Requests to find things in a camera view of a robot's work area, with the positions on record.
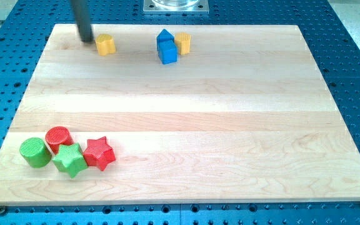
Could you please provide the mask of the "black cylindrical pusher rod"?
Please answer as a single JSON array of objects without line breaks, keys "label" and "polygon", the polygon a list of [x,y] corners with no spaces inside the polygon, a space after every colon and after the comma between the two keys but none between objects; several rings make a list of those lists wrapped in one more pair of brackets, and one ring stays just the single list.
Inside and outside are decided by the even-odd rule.
[{"label": "black cylindrical pusher rod", "polygon": [[90,43],[94,40],[91,17],[86,0],[70,0],[79,37],[82,42]]}]

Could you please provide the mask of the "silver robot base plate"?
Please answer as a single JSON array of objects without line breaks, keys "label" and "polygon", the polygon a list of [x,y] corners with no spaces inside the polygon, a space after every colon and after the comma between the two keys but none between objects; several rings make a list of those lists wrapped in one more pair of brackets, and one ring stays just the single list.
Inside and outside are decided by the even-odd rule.
[{"label": "silver robot base plate", "polygon": [[208,13],[208,0],[144,0],[145,13]]}]

